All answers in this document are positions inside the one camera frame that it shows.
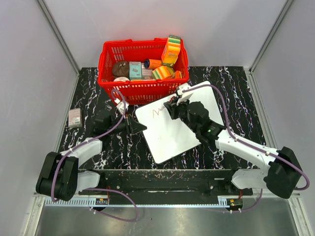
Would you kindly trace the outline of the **white whiteboard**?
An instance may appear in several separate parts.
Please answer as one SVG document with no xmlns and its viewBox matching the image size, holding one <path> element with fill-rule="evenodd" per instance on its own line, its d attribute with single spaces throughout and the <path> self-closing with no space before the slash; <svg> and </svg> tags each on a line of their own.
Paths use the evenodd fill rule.
<svg viewBox="0 0 315 236">
<path fill-rule="evenodd" d="M 205 85 L 205 87 L 195 89 L 189 98 L 190 102 L 201 102 L 209 111 L 209 118 L 223 125 L 214 91 L 209 86 L 210 82 L 204 81 L 193 88 L 200 85 Z M 147 127 L 143 135 L 153 160 L 157 164 L 200 144 L 195 134 L 180 119 L 172 120 L 164 107 L 164 103 L 175 95 L 173 93 L 135 110 L 138 122 Z"/>
</svg>

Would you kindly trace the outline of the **red capped whiteboard marker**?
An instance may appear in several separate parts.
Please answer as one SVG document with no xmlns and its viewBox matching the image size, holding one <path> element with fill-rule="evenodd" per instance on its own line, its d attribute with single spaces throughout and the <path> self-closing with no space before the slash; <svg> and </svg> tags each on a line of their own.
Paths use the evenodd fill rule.
<svg viewBox="0 0 315 236">
<path fill-rule="evenodd" d="M 172 110 L 177 104 L 177 97 L 172 96 L 169 101 L 163 103 L 164 107 L 168 110 Z"/>
</svg>

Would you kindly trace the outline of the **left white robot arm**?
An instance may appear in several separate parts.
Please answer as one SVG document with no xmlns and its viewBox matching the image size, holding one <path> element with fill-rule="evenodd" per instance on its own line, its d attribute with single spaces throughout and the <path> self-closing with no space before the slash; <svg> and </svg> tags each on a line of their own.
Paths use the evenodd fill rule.
<svg viewBox="0 0 315 236">
<path fill-rule="evenodd" d="M 77 148 L 46 155 L 36 183 L 36 193 L 51 197 L 53 202 L 69 201 L 85 189 L 95 194 L 105 192 L 107 183 L 96 171 L 79 172 L 79 167 L 89 159 L 102 152 L 105 136 L 111 132 L 125 131 L 127 134 L 138 134 L 147 130 L 147 126 L 135 121 L 132 116 L 98 115 L 94 119 L 93 137 L 86 138 Z"/>
</svg>

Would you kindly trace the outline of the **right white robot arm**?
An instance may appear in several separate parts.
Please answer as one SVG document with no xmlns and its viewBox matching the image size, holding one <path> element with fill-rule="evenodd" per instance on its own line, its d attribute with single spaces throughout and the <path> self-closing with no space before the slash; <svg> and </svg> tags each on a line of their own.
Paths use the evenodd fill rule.
<svg viewBox="0 0 315 236">
<path fill-rule="evenodd" d="M 205 146 L 232 153 L 257 166 L 257 169 L 233 171 L 224 180 L 223 188 L 230 195 L 243 189 L 268 189 L 274 195 L 288 199 L 301 177 L 301 166 L 294 151 L 288 147 L 276 149 L 265 147 L 248 139 L 238 137 L 223 125 L 209 118 L 209 111 L 200 102 L 177 97 L 163 105 L 172 120 L 179 119 Z"/>
</svg>

